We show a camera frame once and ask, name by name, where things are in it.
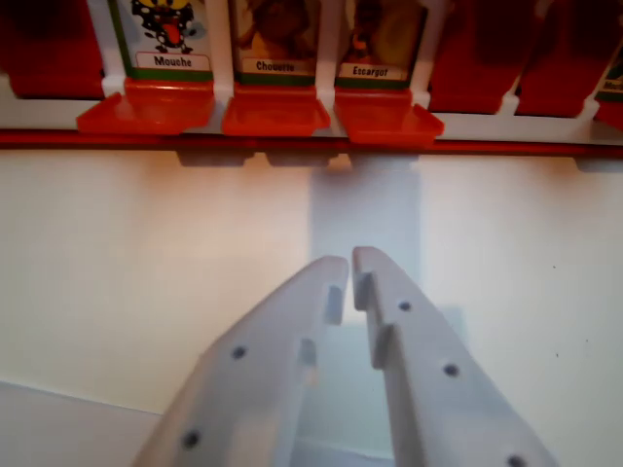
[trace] white surface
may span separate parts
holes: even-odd
[[[0,383],[0,464],[125,467],[159,417]],[[303,440],[291,467],[391,467],[391,460]]]
[[[0,379],[160,412],[283,278],[373,245],[418,281],[561,465],[618,464],[623,173],[565,158],[351,169],[341,156],[324,169],[263,155],[244,167],[182,167],[173,152],[0,155]],[[300,435],[387,454],[364,317],[347,297]]]

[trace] green card border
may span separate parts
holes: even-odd
[[[110,16],[113,20],[115,35],[119,43],[121,58],[124,62],[126,75],[135,80],[164,80],[164,81],[188,81],[206,82],[212,81],[214,75],[211,71],[184,71],[184,70],[156,70],[150,68],[134,68],[129,57],[128,42],[124,34],[124,27],[121,23],[121,14],[117,0],[108,0]]]

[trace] hole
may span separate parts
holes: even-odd
[[[509,467],[526,467],[528,465],[520,455],[511,455],[506,463]]]
[[[182,445],[184,446],[184,449],[193,449],[196,445],[199,444],[201,438],[202,435],[199,433],[199,431],[191,430],[184,435],[184,438],[182,439]]]
[[[234,351],[232,351],[232,357],[234,360],[239,360],[244,355],[246,355],[246,347],[243,347],[242,345],[239,345],[234,349]]]
[[[454,363],[449,363],[444,367],[444,373],[449,377],[457,377],[458,376],[458,366]]]

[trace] card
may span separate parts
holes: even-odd
[[[230,0],[237,81],[313,85],[319,18],[319,0]]]
[[[623,47],[611,63],[597,92],[599,100],[623,101]]]
[[[347,0],[336,85],[407,88],[426,13],[416,0]]]
[[[204,0],[109,0],[109,5],[128,76],[212,79]]]

